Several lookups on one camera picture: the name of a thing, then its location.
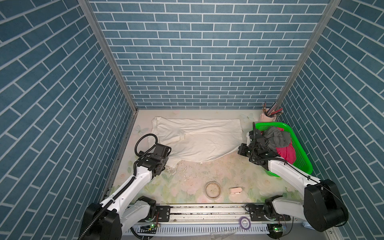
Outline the white t shirt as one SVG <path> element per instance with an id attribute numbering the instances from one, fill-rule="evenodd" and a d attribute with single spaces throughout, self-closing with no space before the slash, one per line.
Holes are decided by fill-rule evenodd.
<path id="1" fill-rule="evenodd" d="M 158 143 L 172 148 L 166 166 L 175 168 L 180 161 L 204 163 L 219 159 L 243 142 L 239 119 L 165 119 L 152 120 L 152 134 Z"/>

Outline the green plastic basket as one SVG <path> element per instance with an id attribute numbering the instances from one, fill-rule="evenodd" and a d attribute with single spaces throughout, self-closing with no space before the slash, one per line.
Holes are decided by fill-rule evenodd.
<path id="1" fill-rule="evenodd" d="M 255 128 L 260 130 L 261 132 L 269 129 L 270 127 L 277 127 L 279 130 L 283 132 L 287 132 L 291 135 L 291 145 L 292 149 L 295 150 L 296 154 L 296 160 L 293 163 L 293 165 L 300 169 L 301 171 L 304 171 L 305 173 L 311 175 L 313 172 L 313 166 L 307 156 L 307 153 L 301 146 L 297 136 L 295 135 L 293 129 L 285 124 L 285 123 L 279 123 L 279 122 L 270 122 L 270 123 L 256 123 Z"/>

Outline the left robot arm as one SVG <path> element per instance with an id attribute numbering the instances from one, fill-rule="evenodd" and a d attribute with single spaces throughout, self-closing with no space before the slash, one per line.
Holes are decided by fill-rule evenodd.
<path id="1" fill-rule="evenodd" d="M 156 201 L 153 199 L 141 197 L 129 207 L 141 189 L 165 170 L 172 148 L 154 144 L 150 150 L 134 163 L 133 174 L 122 186 L 102 202 L 86 208 L 79 240 L 120 240 L 123 231 L 154 217 Z"/>

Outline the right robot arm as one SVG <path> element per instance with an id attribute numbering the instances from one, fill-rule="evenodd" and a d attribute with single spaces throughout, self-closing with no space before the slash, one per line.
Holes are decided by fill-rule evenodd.
<path id="1" fill-rule="evenodd" d="M 318 232 L 332 227 L 342 227 L 348 222 L 349 211 L 333 181 L 308 175 L 277 153 L 257 143 L 241 144 L 238 154 L 278 175 L 302 196 L 300 201 L 289 200 L 281 195 L 266 199 L 264 202 L 266 218 L 274 220 L 283 215 L 296 217 L 308 222 Z"/>

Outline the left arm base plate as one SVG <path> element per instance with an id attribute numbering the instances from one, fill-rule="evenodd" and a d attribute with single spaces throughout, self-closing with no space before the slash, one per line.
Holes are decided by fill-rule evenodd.
<path id="1" fill-rule="evenodd" d="M 171 214 L 171 206 L 150 207 L 147 216 L 139 221 L 139 223 L 160 223 L 169 222 Z"/>

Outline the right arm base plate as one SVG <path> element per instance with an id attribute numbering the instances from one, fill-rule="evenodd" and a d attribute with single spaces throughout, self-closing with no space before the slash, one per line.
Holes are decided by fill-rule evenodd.
<path id="1" fill-rule="evenodd" d="M 283 221 L 288 222 L 291 217 L 278 214 L 273 207 L 265 204 L 247 204 L 245 210 L 250 214 L 251 221 Z"/>

